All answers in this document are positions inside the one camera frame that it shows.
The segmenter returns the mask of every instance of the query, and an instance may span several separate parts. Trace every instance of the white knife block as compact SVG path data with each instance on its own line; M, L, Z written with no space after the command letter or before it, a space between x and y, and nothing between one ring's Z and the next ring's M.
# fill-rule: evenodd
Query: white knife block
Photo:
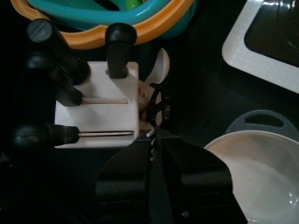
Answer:
M75 86L83 93L83 103L65 107L57 102L55 124L77 126L81 132L109 133L115 136L85 136L77 143L57 148L126 147L139 136L138 64L129 62L129 76L111 79L109 63L93 61L90 79Z

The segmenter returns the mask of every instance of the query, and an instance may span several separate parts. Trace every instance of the bowl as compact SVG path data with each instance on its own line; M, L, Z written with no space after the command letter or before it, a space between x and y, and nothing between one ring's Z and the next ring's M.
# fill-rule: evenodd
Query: bowl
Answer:
M241 130L207 146L227 164L249 224L299 221L299 143L265 130Z

